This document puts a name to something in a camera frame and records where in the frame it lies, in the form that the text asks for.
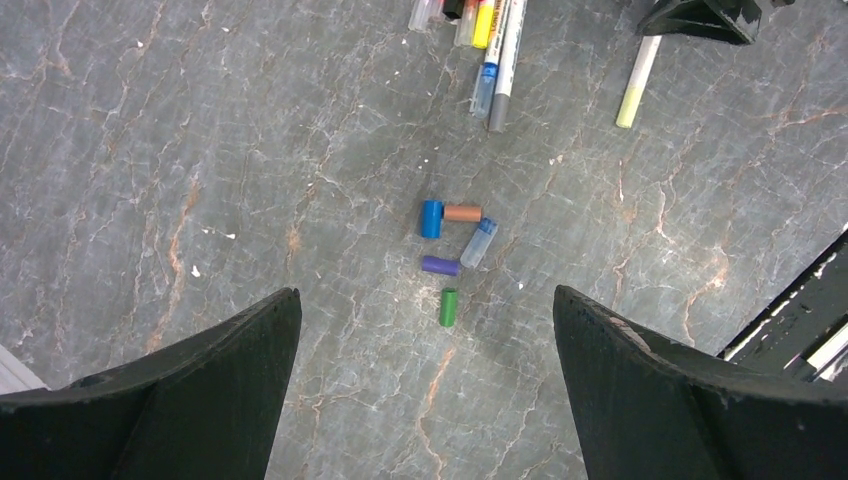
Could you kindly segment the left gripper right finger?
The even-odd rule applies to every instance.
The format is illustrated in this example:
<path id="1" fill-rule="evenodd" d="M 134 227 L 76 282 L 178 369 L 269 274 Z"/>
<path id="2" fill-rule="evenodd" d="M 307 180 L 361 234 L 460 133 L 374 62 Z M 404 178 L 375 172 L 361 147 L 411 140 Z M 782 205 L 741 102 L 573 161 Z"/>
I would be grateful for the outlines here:
<path id="1" fill-rule="evenodd" d="M 559 361 L 592 479 L 843 479 L 847 393 L 720 360 L 556 288 Z"/>

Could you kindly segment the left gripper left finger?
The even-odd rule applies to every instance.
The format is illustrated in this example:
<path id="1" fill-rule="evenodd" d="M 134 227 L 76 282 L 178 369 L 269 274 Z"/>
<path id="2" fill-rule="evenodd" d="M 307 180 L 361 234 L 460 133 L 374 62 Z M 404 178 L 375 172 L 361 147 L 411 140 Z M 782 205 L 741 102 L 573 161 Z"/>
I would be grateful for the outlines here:
<path id="1" fill-rule="evenodd" d="M 1 398 L 5 479 L 261 479 L 293 371 L 283 288 L 135 361 Z"/>

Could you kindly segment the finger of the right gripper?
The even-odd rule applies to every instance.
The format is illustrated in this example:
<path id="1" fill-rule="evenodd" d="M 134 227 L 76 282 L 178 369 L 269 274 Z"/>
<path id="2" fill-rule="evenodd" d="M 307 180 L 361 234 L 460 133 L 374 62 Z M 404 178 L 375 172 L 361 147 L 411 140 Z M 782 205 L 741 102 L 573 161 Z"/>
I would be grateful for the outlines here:
<path id="1" fill-rule="evenodd" d="M 761 20 L 761 1 L 660 0 L 638 23 L 637 33 L 641 36 L 678 34 L 750 45 L 758 35 Z"/>

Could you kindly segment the pale yellow cap marker pen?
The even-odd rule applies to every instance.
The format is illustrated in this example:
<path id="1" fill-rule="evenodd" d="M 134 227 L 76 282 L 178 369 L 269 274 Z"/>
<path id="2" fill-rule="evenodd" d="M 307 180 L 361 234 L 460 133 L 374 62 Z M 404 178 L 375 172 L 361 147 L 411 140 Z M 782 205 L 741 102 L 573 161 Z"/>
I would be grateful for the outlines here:
<path id="1" fill-rule="evenodd" d="M 619 128 L 629 129 L 633 125 L 661 41 L 662 36 L 642 38 L 616 118 Z"/>

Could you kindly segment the green pen cap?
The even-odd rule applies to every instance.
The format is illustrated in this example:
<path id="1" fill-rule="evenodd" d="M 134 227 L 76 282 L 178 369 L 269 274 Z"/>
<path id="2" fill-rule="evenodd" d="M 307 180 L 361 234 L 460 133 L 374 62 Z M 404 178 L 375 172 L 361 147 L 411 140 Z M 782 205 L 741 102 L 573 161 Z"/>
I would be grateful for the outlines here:
<path id="1" fill-rule="evenodd" d="M 458 290 L 456 288 L 444 288 L 441 291 L 439 325 L 450 328 L 455 325 L 458 307 Z"/>

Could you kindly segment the clear blue pen cap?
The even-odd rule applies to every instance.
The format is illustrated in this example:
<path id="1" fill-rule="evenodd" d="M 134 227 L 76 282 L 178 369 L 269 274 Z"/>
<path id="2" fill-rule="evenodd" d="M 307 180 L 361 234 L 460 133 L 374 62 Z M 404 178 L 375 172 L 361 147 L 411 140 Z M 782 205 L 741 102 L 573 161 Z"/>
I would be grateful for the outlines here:
<path id="1" fill-rule="evenodd" d="M 470 269 L 478 267 L 491 245 L 497 230 L 498 224 L 494 220 L 488 217 L 481 219 L 472 238 L 460 256 L 460 263 L 463 267 Z"/>

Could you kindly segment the purple pen cap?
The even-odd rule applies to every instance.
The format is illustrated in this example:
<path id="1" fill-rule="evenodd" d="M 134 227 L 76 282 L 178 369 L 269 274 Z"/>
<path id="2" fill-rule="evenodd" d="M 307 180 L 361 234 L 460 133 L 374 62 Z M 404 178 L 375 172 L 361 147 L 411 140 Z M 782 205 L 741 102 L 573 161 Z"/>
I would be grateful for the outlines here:
<path id="1" fill-rule="evenodd" d="M 420 268 L 424 272 L 457 277 L 461 271 L 461 264 L 457 260 L 445 259 L 436 256 L 423 256 Z"/>

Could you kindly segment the orange pen cap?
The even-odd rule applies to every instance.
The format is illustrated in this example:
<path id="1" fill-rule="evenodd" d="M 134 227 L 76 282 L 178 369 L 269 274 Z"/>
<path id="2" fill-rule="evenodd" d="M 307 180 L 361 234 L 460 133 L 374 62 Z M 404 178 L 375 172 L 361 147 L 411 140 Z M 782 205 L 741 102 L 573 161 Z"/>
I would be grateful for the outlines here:
<path id="1" fill-rule="evenodd" d="M 482 218 L 483 209 L 480 206 L 445 205 L 443 207 L 443 219 L 445 221 L 479 223 Z"/>

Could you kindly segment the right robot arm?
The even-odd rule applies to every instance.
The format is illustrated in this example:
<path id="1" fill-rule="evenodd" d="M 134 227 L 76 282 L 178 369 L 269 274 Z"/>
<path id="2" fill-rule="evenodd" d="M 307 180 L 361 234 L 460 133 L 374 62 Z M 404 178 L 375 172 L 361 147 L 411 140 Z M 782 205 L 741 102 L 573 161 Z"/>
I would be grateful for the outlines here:
<path id="1" fill-rule="evenodd" d="M 643 17 L 638 67 L 649 69 L 662 36 L 751 45 L 767 14 L 787 1 L 658 1 Z M 750 370 L 807 382 L 847 376 L 847 233 L 840 232 L 718 353 Z"/>

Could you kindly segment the black cap marker pen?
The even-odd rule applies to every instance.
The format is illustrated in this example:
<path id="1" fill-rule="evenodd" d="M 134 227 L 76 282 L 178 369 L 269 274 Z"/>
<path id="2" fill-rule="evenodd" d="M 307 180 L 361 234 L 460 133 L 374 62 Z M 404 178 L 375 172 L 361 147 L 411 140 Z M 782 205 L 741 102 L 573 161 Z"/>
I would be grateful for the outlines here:
<path id="1" fill-rule="evenodd" d="M 442 0 L 441 13 L 448 20 L 459 20 L 464 15 L 465 0 Z"/>

